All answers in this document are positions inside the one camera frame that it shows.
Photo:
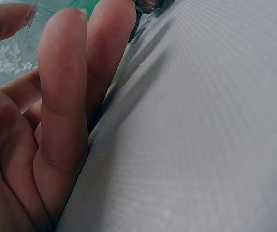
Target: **hand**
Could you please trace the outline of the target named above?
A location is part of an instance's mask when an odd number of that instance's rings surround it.
[[[28,7],[0,5],[0,40],[27,24]],[[0,88],[0,231],[54,229],[135,20],[130,0],[101,0],[88,23],[77,9],[58,12],[39,69]]]

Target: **clear plastic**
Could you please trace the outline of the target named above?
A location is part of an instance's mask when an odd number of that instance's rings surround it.
[[[86,8],[91,15],[99,0],[25,0],[36,7],[36,13],[29,24],[19,32],[19,49],[22,61],[25,63],[25,71],[37,66],[37,47],[42,31],[47,21],[61,9],[66,7]]]
[[[36,13],[29,24],[21,29],[19,34],[19,49],[25,71],[37,66],[37,46],[42,31],[53,14],[66,7],[86,8],[91,15],[99,0],[25,0],[36,7]],[[133,43],[148,26],[151,20],[159,16],[175,0],[132,0],[136,5],[137,20],[130,36],[129,43]]]

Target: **gray fabric surface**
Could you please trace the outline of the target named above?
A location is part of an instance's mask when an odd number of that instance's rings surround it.
[[[277,232],[277,0],[178,0],[127,51],[57,231]]]

